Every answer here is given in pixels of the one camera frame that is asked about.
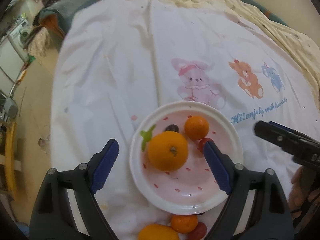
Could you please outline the person's right hand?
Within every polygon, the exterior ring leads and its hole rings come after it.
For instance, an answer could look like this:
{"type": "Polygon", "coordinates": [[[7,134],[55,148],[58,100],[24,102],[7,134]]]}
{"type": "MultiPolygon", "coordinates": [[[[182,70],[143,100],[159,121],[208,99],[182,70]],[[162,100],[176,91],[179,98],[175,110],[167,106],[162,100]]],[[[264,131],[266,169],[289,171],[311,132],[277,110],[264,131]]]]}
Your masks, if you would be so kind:
{"type": "Polygon", "coordinates": [[[301,166],[291,179],[292,190],[289,194],[288,204],[291,211],[292,218],[298,218],[301,214],[301,211],[297,211],[301,205],[306,200],[306,195],[303,193],[302,188],[300,187],[300,179],[302,177],[302,172],[304,167],[301,166]]]}

